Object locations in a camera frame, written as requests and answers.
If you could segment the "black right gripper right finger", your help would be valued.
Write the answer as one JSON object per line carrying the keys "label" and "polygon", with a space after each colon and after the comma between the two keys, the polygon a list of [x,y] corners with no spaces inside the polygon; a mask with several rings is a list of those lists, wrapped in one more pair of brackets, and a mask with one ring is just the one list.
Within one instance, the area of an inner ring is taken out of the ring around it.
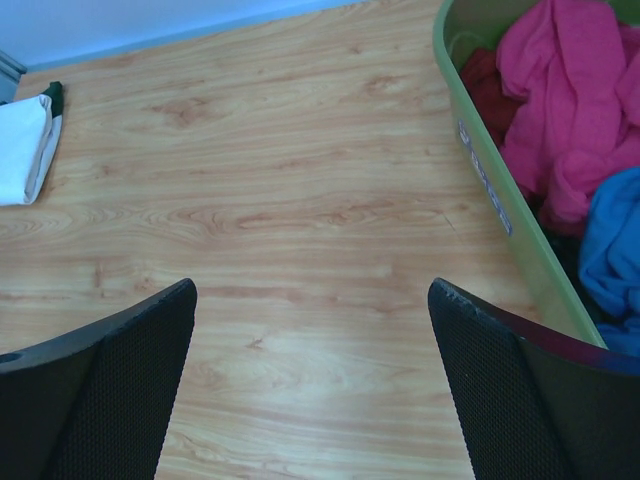
{"label": "black right gripper right finger", "polygon": [[441,278],[427,303],[476,478],[638,478],[638,358]]}

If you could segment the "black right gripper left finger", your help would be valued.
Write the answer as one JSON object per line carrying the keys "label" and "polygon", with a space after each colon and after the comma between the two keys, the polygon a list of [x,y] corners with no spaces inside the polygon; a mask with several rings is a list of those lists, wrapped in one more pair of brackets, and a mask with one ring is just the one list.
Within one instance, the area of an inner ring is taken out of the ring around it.
{"label": "black right gripper left finger", "polygon": [[4,479],[152,479],[195,325],[183,279],[1,357]]}

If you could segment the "white and green raglan t-shirt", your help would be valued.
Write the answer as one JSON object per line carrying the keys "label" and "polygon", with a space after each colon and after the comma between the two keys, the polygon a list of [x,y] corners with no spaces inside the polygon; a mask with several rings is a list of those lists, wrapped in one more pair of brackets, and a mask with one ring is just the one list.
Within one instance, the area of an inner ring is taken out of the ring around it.
{"label": "white and green raglan t-shirt", "polygon": [[62,130],[64,86],[1,106],[1,204],[31,205],[42,189]]}

